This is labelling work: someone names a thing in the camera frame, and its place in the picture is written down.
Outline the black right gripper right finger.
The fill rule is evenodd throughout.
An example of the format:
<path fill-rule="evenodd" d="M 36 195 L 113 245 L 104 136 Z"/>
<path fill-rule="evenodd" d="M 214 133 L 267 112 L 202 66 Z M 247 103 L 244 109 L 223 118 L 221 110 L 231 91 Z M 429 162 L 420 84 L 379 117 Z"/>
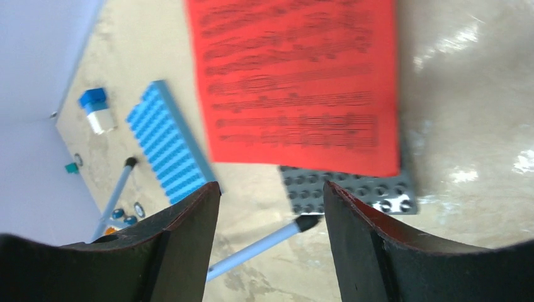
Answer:
<path fill-rule="evenodd" d="M 532 301 L 533 242 L 486 249 L 426 233 L 324 185 L 343 301 Z"/>

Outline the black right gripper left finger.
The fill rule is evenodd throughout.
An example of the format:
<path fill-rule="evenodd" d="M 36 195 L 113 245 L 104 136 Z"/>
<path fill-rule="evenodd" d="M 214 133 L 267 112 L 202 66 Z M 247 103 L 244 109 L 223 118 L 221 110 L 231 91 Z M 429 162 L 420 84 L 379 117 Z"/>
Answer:
<path fill-rule="evenodd" d="M 1 235 L 2 301 L 201 301 L 220 205 L 209 182 L 92 243 Z"/>

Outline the light blue music stand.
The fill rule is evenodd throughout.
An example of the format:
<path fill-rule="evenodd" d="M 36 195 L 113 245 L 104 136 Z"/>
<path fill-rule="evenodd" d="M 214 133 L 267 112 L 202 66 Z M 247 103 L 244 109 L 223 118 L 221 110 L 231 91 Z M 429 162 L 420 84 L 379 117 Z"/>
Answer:
<path fill-rule="evenodd" d="M 288 225 L 211 266 L 220 190 L 217 183 L 209 182 L 182 203 L 106 237 L 103 232 L 111 226 L 111 212 L 136 164 L 135 157 L 126 159 L 91 240 L 95 246 L 93 251 L 102 258 L 101 264 L 111 264 L 120 256 L 126 258 L 117 267 L 133 273 L 133 277 L 126 279 L 128 282 L 159 284 L 171 277 L 189 278 L 198 284 L 209 282 L 286 239 L 306 232 L 320 221 L 318 215 L 300 215 Z"/>

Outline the orange toy microphone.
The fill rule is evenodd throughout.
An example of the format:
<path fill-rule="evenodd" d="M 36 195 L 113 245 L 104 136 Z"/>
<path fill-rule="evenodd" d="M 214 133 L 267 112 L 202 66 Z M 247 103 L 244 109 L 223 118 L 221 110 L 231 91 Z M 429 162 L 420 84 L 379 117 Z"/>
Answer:
<path fill-rule="evenodd" d="M 115 232 L 117 232 L 118 229 L 115 228 L 115 227 L 112 227 L 112 226 L 109 226 L 105 229 L 105 231 L 103 232 L 103 235 L 104 236 L 107 236 L 107 235 L 111 235 L 111 234 L 114 234 Z"/>

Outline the toy brick car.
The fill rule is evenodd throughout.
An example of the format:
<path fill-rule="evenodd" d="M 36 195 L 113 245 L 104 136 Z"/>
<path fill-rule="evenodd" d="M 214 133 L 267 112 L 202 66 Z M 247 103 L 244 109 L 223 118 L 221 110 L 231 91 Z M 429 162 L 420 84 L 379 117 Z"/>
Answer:
<path fill-rule="evenodd" d="M 116 228 L 126 228 L 138 222 L 135 215 L 128 216 L 122 208 L 115 209 L 110 215 L 110 225 Z"/>

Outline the light blue building baseplate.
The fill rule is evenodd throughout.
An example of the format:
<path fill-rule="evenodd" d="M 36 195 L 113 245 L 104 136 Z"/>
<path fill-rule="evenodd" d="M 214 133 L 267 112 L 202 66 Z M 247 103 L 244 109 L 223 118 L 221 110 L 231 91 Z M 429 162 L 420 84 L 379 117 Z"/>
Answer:
<path fill-rule="evenodd" d="M 216 180 L 164 80 L 147 86 L 126 122 L 170 204 Z"/>

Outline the grey building baseplate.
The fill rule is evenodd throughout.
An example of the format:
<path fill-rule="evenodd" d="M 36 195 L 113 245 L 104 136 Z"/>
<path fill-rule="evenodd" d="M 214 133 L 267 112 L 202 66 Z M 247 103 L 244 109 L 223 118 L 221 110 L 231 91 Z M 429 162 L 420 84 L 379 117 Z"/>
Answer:
<path fill-rule="evenodd" d="M 370 177 L 342 172 L 315 171 L 278 166 L 292 211 L 296 215 L 322 215 L 326 181 L 341 186 L 365 204 L 388 215 L 416 215 L 416 187 L 412 181 L 411 156 L 404 138 L 400 140 L 400 174 Z"/>

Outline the teal curved block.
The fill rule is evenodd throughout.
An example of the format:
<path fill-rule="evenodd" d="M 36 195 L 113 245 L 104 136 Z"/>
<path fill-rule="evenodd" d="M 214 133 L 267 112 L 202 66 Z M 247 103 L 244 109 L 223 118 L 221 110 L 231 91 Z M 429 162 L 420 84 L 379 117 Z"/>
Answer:
<path fill-rule="evenodd" d="M 79 173 L 79 167 L 75 162 L 71 162 L 70 164 L 65 165 L 64 169 L 68 174 L 78 174 Z"/>

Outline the blue and white brick stack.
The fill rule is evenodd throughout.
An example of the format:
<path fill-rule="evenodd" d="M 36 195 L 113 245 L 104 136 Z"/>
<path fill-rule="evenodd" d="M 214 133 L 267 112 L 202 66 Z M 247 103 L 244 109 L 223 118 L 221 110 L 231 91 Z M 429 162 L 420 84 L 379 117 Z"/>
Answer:
<path fill-rule="evenodd" d="M 116 128 L 103 87 L 85 91 L 79 98 L 79 105 L 85 111 L 93 133 L 101 135 Z"/>

